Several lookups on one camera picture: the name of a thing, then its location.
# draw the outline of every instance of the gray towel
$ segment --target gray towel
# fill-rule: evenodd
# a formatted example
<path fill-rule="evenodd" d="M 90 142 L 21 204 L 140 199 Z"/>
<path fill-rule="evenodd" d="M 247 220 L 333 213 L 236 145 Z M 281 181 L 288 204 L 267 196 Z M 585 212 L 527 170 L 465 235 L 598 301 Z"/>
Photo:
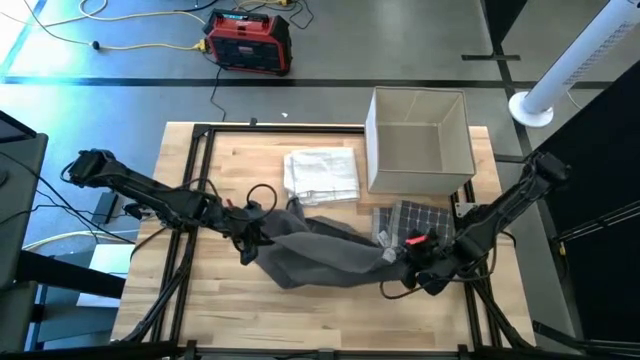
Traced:
<path fill-rule="evenodd" d="M 366 239 L 362 243 L 359 234 L 349 233 L 353 229 L 348 225 L 311 218 L 316 231 L 330 234 L 312 232 L 300 208 L 288 208 L 292 212 L 274 210 L 265 219 L 262 230 L 275 244 L 261 247 L 255 260 L 280 287 L 351 287 L 402 277 L 401 261 L 387 260 L 385 249 Z"/>

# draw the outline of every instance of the computer monitor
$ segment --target computer monitor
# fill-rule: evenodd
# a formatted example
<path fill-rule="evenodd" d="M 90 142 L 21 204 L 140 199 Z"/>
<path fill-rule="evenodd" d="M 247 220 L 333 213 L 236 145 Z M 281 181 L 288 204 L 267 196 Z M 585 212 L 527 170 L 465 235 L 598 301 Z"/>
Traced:
<path fill-rule="evenodd" d="M 31 128 L 0 111 L 0 144 L 35 137 L 36 132 Z"/>

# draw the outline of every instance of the white pole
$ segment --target white pole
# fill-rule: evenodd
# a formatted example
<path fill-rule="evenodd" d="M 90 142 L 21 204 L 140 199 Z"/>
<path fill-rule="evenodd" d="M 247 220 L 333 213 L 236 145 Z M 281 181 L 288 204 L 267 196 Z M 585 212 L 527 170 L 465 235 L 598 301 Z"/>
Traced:
<path fill-rule="evenodd" d="M 638 22 L 640 0 L 610 0 L 531 92 L 519 92 L 509 99 L 513 118 L 530 127 L 548 125 L 553 104 Z"/>

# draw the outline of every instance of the table leg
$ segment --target table leg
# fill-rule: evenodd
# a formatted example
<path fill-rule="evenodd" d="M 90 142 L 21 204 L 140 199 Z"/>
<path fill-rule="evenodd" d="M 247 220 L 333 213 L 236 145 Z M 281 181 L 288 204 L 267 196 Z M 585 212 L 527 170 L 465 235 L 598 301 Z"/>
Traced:
<path fill-rule="evenodd" d="M 100 271 L 68 264 L 30 251 L 21 251 L 16 269 L 17 281 L 81 291 L 119 299 L 125 279 Z"/>

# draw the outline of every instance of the white box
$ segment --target white box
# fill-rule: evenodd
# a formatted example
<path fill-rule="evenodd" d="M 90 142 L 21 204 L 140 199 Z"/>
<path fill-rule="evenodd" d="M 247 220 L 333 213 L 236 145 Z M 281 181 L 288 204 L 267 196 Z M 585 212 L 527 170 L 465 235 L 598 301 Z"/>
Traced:
<path fill-rule="evenodd" d="M 462 90 L 376 87 L 365 138 L 371 193 L 450 195 L 476 173 Z"/>

